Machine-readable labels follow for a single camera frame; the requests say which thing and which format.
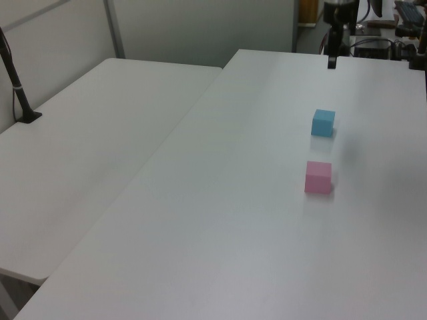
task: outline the block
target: block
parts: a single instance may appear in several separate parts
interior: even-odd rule
[[[328,195],[332,190],[331,180],[331,163],[307,161],[305,192]]]
[[[331,137],[334,130],[335,111],[317,109],[314,113],[312,135]]]

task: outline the table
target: table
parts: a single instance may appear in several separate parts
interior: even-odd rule
[[[423,319],[425,94],[403,62],[239,51],[16,319]]]
[[[0,135],[0,273],[42,284],[220,68],[108,59]]]

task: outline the wall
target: wall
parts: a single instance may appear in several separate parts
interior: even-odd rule
[[[238,49],[291,51],[294,2],[109,0],[126,58],[216,67]]]
[[[68,1],[5,36],[33,109],[104,59],[115,57],[101,0]],[[0,63],[0,132],[13,124],[11,106],[11,82]]]

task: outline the pink cube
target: pink cube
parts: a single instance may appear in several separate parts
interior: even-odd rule
[[[332,164],[325,162],[307,161],[305,192],[331,193]]]

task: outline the blue cube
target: blue cube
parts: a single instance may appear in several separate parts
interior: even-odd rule
[[[313,117],[312,135],[331,137],[334,130],[335,111],[317,109]]]

